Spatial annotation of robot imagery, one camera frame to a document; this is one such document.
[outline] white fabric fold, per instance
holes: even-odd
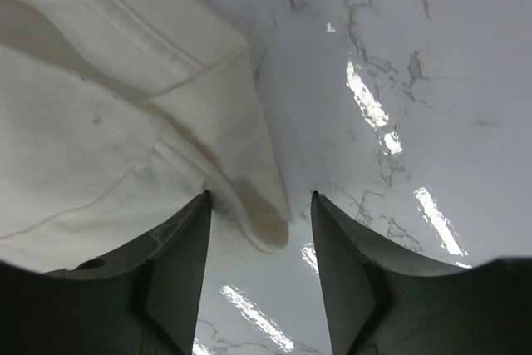
[[[209,260],[288,209],[245,37],[200,0],[0,0],[0,259],[75,268],[214,193]]]

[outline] white towel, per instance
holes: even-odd
[[[0,0],[0,259],[75,268],[209,189],[209,261],[288,241],[244,35],[200,0]]]

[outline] stitching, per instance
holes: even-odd
[[[94,205],[95,203],[97,203],[98,201],[102,200],[106,195],[108,195],[109,193],[111,193],[122,181],[124,181],[124,179],[140,164],[142,163],[145,163],[148,161],[148,159],[151,157],[151,154],[153,153],[153,151],[155,150],[155,146],[159,143],[160,141],[160,138],[162,137],[162,134],[163,132],[165,132],[167,126],[164,126],[163,128],[161,128],[160,132],[159,132],[159,135],[157,136],[157,140],[155,141],[155,144],[153,145],[153,147],[151,147],[151,149],[146,153],[146,156],[140,160],[139,162],[135,163],[131,168],[128,168],[126,170],[126,172],[124,172],[124,175],[113,185],[111,186],[108,190],[106,190],[102,195],[100,195],[98,198],[96,198],[95,200],[91,201],[90,203],[87,203],[85,205],[82,205],[80,207],[76,207],[76,208],[71,208],[69,210],[63,210],[55,215],[52,215],[48,218],[46,218],[45,220],[39,222],[38,224],[35,224],[33,226],[30,226],[29,228],[25,228],[24,230],[20,230],[18,232],[15,232],[15,233],[10,233],[10,234],[6,234],[5,236],[2,236],[0,237],[0,240],[3,240],[3,239],[10,239],[14,236],[17,236],[19,234],[24,234],[24,233],[27,233],[29,232],[30,230],[33,230],[35,228],[38,228],[39,226],[42,226],[50,221],[52,221],[53,219],[63,215],[63,214],[66,214],[68,212],[72,212],[72,211],[79,211],[79,210],[83,210],[84,208],[87,208],[87,207],[90,207],[91,205]]]
[[[158,35],[152,28],[146,24],[141,18],[137,17],[121,0],[80,0],[96,15],[98,15],[109,27],[116,30],[122,37],[124,37],[129,43],[138,48],[146,56],[148,56],[157,65],[163,65],[160,59],[154,55],[161,54],[162,58],[167,57],[166,67],[172,70],[178,71],[179,67],[185,65],[185,69],[189,69],[192,73],[197,73],[203,66],[194,60],[192,57],[185,55],[182,51],[177,49],[167,39]],[[107,2],[106,6],[99,6],[98,3]],[[119,11],[118,17],[112,18],[107,10]],[[131,31],[133,35],[127,35],[126,31]],[[143,33],[147,36],[147,43],[137,43],[132,38],[136,37],[136,33]]]
[[[162,142],[162,135],[160,136],[161,140],[157,142],[157,145]],[[244,205],[240,201],[237,194],[234,192],[231,184],[225,179],[220,171],[218,171],[210,162],[208,162],[204,156],[193,147],[188,141],[185,141],[185,145],[181,149],[180,156],[187,162],[187,164],[194,167],[199,171],[209,183],[211,183],[214,188],[216,188],[219,193],[226,193],[224,201],[227,203],[227,210],[236,218],[237,225],[240,227],[244,237],[260,252],[270,253],[272,251],[272,245],[264,242],[259,237],[259,234],[254,232],[254,224],[249,218],[248,211],[245,209]],[[155,151],[157,151],[165,160],[171,163],[175,168],[179,169],[180,166],[177,165],[172,159],[169,159],[166,155],[161,153],[155,145]],[[191,157],[191,154],[183,154],[193,152],[195,157]],[[217,193],[213,192],[214,200],[217,197]]]
[[[163,89],[162,91],[158,91],[154,95],[143,97],[142,99],[136,100],[134,102],[134,104],[139,105],[142,102],[147,102],[147,101],[156,99],[159,96],[163,96],[163,95],[165,95],[167,93],[171,93],[172,91],[175,91],[177,89],[181,89],[182,87],[187,86],[190,83],[192,83],[192,82],[194,82],[194,81],[196,81],[198,79],[203,78],[204,76],[208,76],[211,72],[215,72],[217,69],[229,66],[230,64],[233,64],[233,63],[237,62],[241,57],[245,57],[248,54],[248,52],[249,52],[249,49],[246,46],[244,49],[242,49],[241,51],[237,52],[234,55],[230,55],[230,54],[227,55],[227,57],[230,57],[227,60],[223,60],[223,61],[219,62],[218,64],[214,64],[211,67],[206,67],[203,71],[201,71],[197,75],[191,76],[186,81],[182,81],[182,82],[178,83],[177,85],[172,85],[170,87],[167,87],[166,89]]]

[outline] marble floor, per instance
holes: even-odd
[[[357,221],[469,268],[531,255],[532,0],[207,0],[249,35],[294,222],[207,268],[196,355],[331,353],[308,221]]]

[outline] glossy floor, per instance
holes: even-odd
[[[532,0],[208,0],[257,49],[288,247],[207,270],[197,354],[329,354],[308,204],[468,267],[532,254]]]

